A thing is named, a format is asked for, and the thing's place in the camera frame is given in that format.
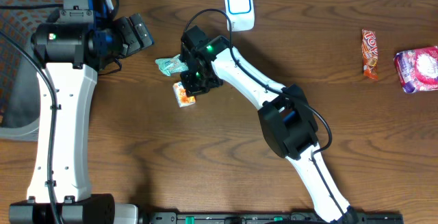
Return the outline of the red Toto snack wrapper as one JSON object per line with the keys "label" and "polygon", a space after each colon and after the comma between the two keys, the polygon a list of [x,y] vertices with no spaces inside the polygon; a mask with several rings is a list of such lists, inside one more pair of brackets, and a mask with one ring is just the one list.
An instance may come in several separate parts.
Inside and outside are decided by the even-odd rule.
{"label": "red Toto snack wrapper", "polygon": [[363,29],[361,38],[361,50],[363,56],[363,74],[370,79],[377,80],[378,46],[376,34],[373,31]]}

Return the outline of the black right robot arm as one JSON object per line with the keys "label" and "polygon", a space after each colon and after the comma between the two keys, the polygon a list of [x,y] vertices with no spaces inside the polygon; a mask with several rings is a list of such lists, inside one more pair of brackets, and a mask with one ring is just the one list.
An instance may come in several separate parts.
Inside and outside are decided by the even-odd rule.
{"label": "black right robot arm", "polygon": [[322,158],[316,123],[322,117],[299,87],[287,88],[271,80],[249,64],[230,40],[208,38],[197,26],[183,32],[180,59],[188,66],[181,74],[188,96],[206,94],[227,82],[255,106],[266,143],[295,168],[323,221],[358,222]]}

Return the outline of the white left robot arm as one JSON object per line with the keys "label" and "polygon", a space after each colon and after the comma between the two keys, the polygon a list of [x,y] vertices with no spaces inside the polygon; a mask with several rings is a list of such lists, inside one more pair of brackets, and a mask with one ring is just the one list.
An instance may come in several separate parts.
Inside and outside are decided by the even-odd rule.
{"label": "white left robot arm", "polygon": [[98,74],[108,64],[153,45],[139,14],[118,17],[119,0],[63,0],[40,24],[25,57],[38,74],[38,148],[24,201],[11,223],[148,223],[138,206],[94,194],[88,174],[90,107]]}

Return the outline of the purple Carefree pad pack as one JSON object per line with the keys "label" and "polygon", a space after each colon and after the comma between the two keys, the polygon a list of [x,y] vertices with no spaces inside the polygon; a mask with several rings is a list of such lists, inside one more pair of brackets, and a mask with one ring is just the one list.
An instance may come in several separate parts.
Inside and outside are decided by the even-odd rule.
{"label": "purple Carefree pad pack", "polygon": [[437,90],[437,46],[401,51],[394,65],[405,93]]}

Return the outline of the orange Kleenex tissue pack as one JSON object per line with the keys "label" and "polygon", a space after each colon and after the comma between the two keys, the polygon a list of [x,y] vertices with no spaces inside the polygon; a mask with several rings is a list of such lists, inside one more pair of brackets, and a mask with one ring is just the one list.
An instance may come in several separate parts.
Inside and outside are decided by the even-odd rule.
{"label": "orange Kleenex tissue pack", "polygon": [[188,107],[196,103],[195,97],[187,96],[185,88],[181,82],[174,83],[172,88],[180,108]]}

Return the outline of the mint green packet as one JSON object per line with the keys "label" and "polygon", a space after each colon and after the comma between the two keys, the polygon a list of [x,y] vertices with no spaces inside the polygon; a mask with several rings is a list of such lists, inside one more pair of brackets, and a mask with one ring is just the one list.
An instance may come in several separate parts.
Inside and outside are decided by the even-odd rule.
{"label": "mint green packet", "polygon": [[180,55],[172,58],[159,58],[155,60],[158,69],[165,75],[170,77],[174,73],[181,73],[188,70],[185,62],[180,60]]}

